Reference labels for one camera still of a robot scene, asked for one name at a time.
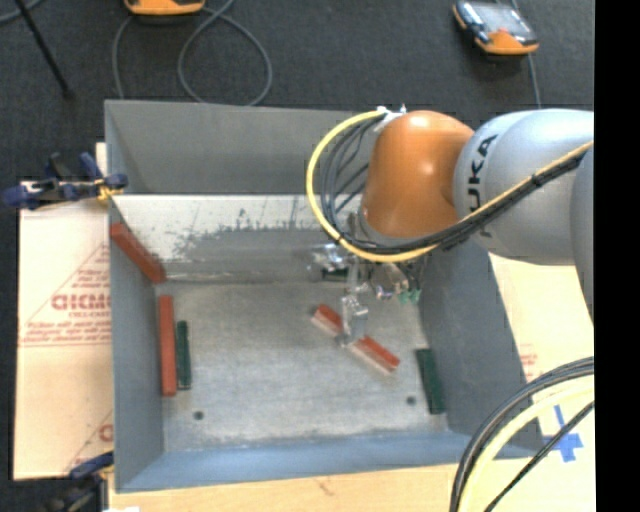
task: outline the cable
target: cable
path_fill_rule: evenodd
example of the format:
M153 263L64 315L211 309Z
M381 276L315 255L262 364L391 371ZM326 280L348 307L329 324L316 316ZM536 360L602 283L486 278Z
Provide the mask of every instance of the cable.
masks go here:
M498 505L500 500L504 498L511 489L513 489L533 468L535 468L541 460L553 449L553 447L569 432L571 432L587 415L595 408L595 401L585 405L578 414L576 414L569 422L563 425L558 432L538 451L531 460L518 472L518 474L509 482L509 484L487 505L484 512L492 512Z
M240 25L238 22L236 22L232 18L229 18L228 16L224 16L222 14L223 12L225 12L231 6L231 4L234 1L235 0L229 0L218 11L213 11L212 9L209 9L209 8L205 7L203 10L208 12L208 13L210 13L211 16L209 17L209 19L207 21L205 21L202 25L200 25L196 29L196 31L191 35L191 37L189 37L189 39L187 40L185 45L182 47L182 51L180 52L180 56L178 58L178 66L177 66L178 78L180 80L182 88L187 92L187 94L189 94L189 96L191 96L192 99L194 99L194 100L196 100L196 101L198 101L200 103L205 103L205 100L203 100L200 96L198 96L193 91L193 89L189 86L189 84L187 83L187 80L184 77L184 70L183 70L184 58L185 58L185 55L186 55L188 49L193 44L195 39L207 27L209 27L211 24L213 24L218 19L221 19L225 23L228 23L233 28L235 28L237 31L239 31L242 35L244 35L256 47L256 49L258 50L258 52L260 52L260 55L262 56L262 60L264 62L265 72L266 72L265 85L262 88L262 91L260 92L260 94L258 94L258 96L256 96L253 100L251 100L249 103L247 103L247 105L248 106L258 105L260 102L262 102L262 100L264 100L264 98L267 96L267 94L271 90L271 86L272 86L272 83L273 83L273 68L272 68L272 65L271 65L271 60L269 59L269 55L267 54L267 51L264 49L262 44L260 44L260 42L253 36L253 34L251 32L249 32L245 27Z
M202 10L210 14L209 18L207 18L201 25L198 26L198 28L191 34L191 36L189 36L186 43L183 45L182 49L180 50L180 55L178 57L178 63L176 66L176 73L178 75L178 79L180 81L180 85L182 86L182 88L193 100L197 102L205 103L205 100L202 99L198 94L196 94L194 90L191 88L191 86L189 85L189 83L187 82L184 76L184 59L193 42L200 36L200 34L206 28L211 26L217 20L224 21L225 23L233 27L235 30L240 32L243 36L245 36L257 48L257 50L260 52L260 55L262 56L262 59L264 61L265 72L266 72L265 85L262 91L260 92L260 94L256 96L253 100L251 100L249 103L247 103L247 105L254 106L259 104L260 102L262 102L262 100L264 100L264 98L267 96L267 94L271 90L271 86L273 84L273 67L266 50L264 49L262 44L260 44L260 42L253 36L253 34L249 32L245 27L240 25L237 21L233 20L232 18L223 15L223 13L226 12L234 2L235 0L227 0L227 2L220 9L215 11L208 7L204 7ZM120 50L120 42L122 40L122 35L125 29L127 28L127 26L129 26L129 23L131 22L132 19L133 19L133 16L128 16L127 19L125 19L124 22L120 25L111 46L111 70L113 74L113 79L115 81L116 92L118 94L118 97L121 99L124 99L125 94L122 87L122 80L120 78L120 70L118 65L118 60L119 60L118 53Z
M593 357L573 361L541 375L498 406L478 428L460 459L451 490L449 510L451 512L457 512L459 510L461 495L467 485L469 475L477 463L479 454L498 427L504 422L505 418L511 414L519 404L544 389L570 380L593 375L594 371L595 361Z
M510 0L511 7L517 12L520 13L520 6L516 0ZM533 55L527 54L527 66L529 67L529 77L531 79L531 87L533 88L533 97L536 102L536 108L542 108L542 100L540 99L540 88L538 87L538 78L536 77L536 68L533 63Z
M469 475L467 485L464 487L460 497L460 505L458 510L466 512L469 510L469 503L473 496L474 490L477 488L478 478L484 468L493 460L498 452L509 442L509 439L524 427L531 420L538 417L541 411L558 405L563 400L568 398L577 398L586 394L593 393L593 382L581 382L569 389L559 391L555 394L544 397L539 402L536 402L531 407L523 411L516 416L511 422L509 422L503 429L496 434L496 436L487 444L484 451L478 457L475 465L475 470Z
M400 261L415 259L436 249L440 245L452 247L456 243L465 240L473 232L479 230L493 218L504 213L504 211L511 208L517 201L531 193L536 188L539 188L551 179L574 169L584 156L585 152L590 149L594 143L593 140L588 141L574 150L569 151L562 157L550 162L546 166L537 170L530 177L525 178L520 183L517 183L502 194L491 199L473 213L462 218L449 228L423 237L411 244L394 247L372 246L370 243L362 244L357 240L354 240L348 233L338 229L335 223L332 222L332 219L327 218L323 209L318 206L316 200L314 177L320 156L335 137L346 130L352 130L354 126L357 126L360 123L380 118L388 113L389 111L387 109L380 108L378 110L358 114L342 121L330 130L320 140L311 154L311 158L309 159L309 164L307 166L305 181L305 190L311 211L325 232L333 238L336 243L339 243L356 256L378 263L397 263Z
M356 172L354 172L351 176L349 176L349 178L347 178L347 180L336 191L336 197L342 194L349 185L351 185L355 180L357 180L360 176L362 176L364 172L368 169L368 167L369 167L369 162L362 164Z
M333 148L333 150L331 151L332 158L330 159L330 165L327 166L325 164L323 169L323 176L325 177L325 179L323 181L323 190L321 193L321 197L326 197L326 199L322 203L322 211L328 221L340 232L342 232L343 230L341 229L340 223L338 221L339 209L336 208L336 198L338 194L342 193L346 189L346 187L349 186L353 179L356 179L361 173L366 170L366 168L368 167L368 163L364 168L361 167L360 169L358 169L358 171L356 171L356 173L352 174L350 178L347 178L347 180L341 185L340 189L337 188L337 182L344 172L345 168L353 161L353 159L360 151L360 146L362 144L364 135L376 123L377 120L374 119L352 128L350 130L350 134L338 141L336 146ZM356 147L352 150L352 146L354 143L356 143ZM345 155L349 151L351 151L351 154L345 160ZM353 197L355 197L356 193L351 194L347 203L351 201Z
M361 170L364 171L366 169L365 166L361 167ZM351 200L357 196L358 194L362 193L362 191L364 190L366 183L362 183L361 185L358 185L358 187L351 192L351 194L349 194L346 199L344 199L338 206L336 206L336 214L340 213L342 211L342 209L347 206L347 204L349 204L351 202Z
M27 9L31 10L38 5L40 5L44 0L33 0L31 3L27 4ZM7 14L0 15L0 25L4 25L5 23L10 23L16 19L18 19L22 13L19 9L15 9Z

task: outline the blue cross mark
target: blue cross mark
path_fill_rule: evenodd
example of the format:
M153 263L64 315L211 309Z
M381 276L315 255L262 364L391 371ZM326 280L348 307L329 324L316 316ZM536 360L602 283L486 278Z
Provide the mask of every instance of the blue cross mark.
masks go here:
M560 410L560 406L556 405L553 408L556 411L556 418L558 418L558 423L560 424L560 428L564 427L564 418L562 417L562 411ZM548 442L551 440L553 436L542 436L544 442ZM573 452L576 448L583 448L584 445L580 440L580 435L575 432L568 432L556 443L553 447L554 450L559 450L560 455L562 456L563 462L573 462L576 460L576 456Z

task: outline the red block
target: red block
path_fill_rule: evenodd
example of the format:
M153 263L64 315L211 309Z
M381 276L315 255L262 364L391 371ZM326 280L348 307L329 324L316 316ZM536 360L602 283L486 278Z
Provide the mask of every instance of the red block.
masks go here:
M160 330L160 377L162 396L174 396L178 389L176 368L176 335L173 320L173 297L158 297L158 327Z
M393 372L400 364L400 359L369 336L350 344L349 349L385 373Z
M167 280L162 263L142 245L122 222L111 224L109 236L153 283Z

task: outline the yellow cable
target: yellow cable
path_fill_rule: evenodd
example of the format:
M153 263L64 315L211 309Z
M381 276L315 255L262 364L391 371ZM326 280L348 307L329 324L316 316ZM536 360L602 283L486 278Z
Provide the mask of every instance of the yellow cable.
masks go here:
M531 405L525 409L521 414L511 420L505 427L496 434L489 444L482 451L478 457L471 474L467 480L467 483L460 496L460 505L458 510L466 512L469 510L469 504L473 491L476 488L479 475L483 472L484 468L493 460L498 452L504 447L505 444L524 427L531 420L537 418L541 411L554 405L559 404L563 400L568 398L576 398L582 395L593 393L594 382L593 379L580 381L570 388L565 388L557 393L545 396L539 402Z
M400 253L397 253L397 254L378 254L378 253L375 253L375 252L371 252L371 251L366 251L364 249L360 249L359 247L356 247L353 244L350 244L349 242L347 242L342 237L342 234L340 232L338 232L338 230L336 230L331 225L331 223L325 218L324 214L322 213L322 209L318 205L318 202L316 200L315 191L313 189L313 178L314 178L314 173L315 173L316 166L318 164L318 161L320 160L320 155L324 152L324 150L329 145L329 143L336 136L338 136L341 132L343 132L347 128L350 128L351 126L353 126L355 124L358 124L358 123L361 123L363 121L366 121L367 119L373 119L375 117L381 117L381 116L384 116L386 114L387 114L387 111L385 111L385 110L372 110L372 111L369 111L369 112L364 112L362 114L358 114L356 116L353 116L353 117L350 117L348 119L345 119L344 121L339 123L337 126L335 126L331 131L329 131L320 140L320 142L318 143L316 149L311 154L311 158L309 159L309 164L307 165L305 189L306 189L306 193L307 193L307 199L308 199L309 205L311 207L311 211L315 215L316 219L318 220L318 222L320 223L322 228L327 232L327 234L331 238L333 238L334 241L339 243L342 247L344 247L349 252L355 254L356 256L359 256L362 259L373 261L373 262L377 262L377 263L398 263L398 262L401 262L401 261L412 260L412 259L418 258L420 256L423 256L424 254L427 254L428 252L430 252L433 249L437 248L440 244L432 244L432 245L429 245L429 246L426 246L426 247L420 247L418 249L412 249L412 250L405 251L405 252L400 252ZM591 148L593 146L593 143L594 143L594 141L591 140L589 142L586 142L585 144L582 144L581 146L577 147L576 149L574 149L572 151L569 151L568 153L566 153L562 157L554 160L553 162L549 163L548 165L546 165L546 166L542 167L541 169L539 169L538 171L536 171L533 176L539 176L541 174L544 174L545 172L549 171L550 169L552 169L552 168L554 168L554 167L556 167L556 166L558 166L560 164L563 164L563 163L571 160L572 158L584 153L585 151L587 151L589 148ZM485 203L484 206L481 206L480 208L475 210L473 213L471 213L471 214L467 215L466 217L462 218L460 221L458 221L457 224L460 224L462 222L468 222L470 219L473 219L474 217L480 216L481 213L483 213L485 210L487 210L488 208L493 206L493 204L495 204L496 202L500 201L505 196L507 196L510 193L512 193L518 187L528 183L529 181L531 181L531 179L532 179L532 177L525 178L524 180L522 180L520 183L518 183L517 185L513 186L509 190L506 190L505 192L503 192L499 196L496 196L495 198L493 198L491 201L488 201L487 203Z

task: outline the orange device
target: orange device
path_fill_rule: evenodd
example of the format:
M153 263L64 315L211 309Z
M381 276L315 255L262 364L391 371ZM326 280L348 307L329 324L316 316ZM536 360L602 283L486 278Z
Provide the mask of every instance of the orange device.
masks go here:
M538 49L538 38L513 7L501 3L458 0L453 14L460 27L487 55L523 56Z
M361 212L378 233L415 238L455 224L453 172L473 130L416 110L391 121L375 142Z
M124 0L134 14L143 16L180 16L200 11L205 0Z

